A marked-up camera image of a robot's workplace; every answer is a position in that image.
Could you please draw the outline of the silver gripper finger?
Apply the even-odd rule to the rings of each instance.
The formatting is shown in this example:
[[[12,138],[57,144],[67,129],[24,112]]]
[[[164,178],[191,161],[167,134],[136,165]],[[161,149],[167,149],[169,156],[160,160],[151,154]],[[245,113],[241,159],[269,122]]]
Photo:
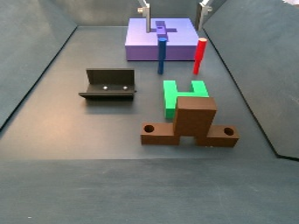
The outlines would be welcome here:
[[[212,11],[211,3],[212,3],[212,0],[201,0],[199,2],[199,7],[197,7],[197,9],[199,9],[199,24],[197,24],[197,30],[201,29],[204,17]]]
[[[140,7],[137,13],[143,15],[145,19],[145,32],[151,32],[151,4],[145,0],[137,0]]]

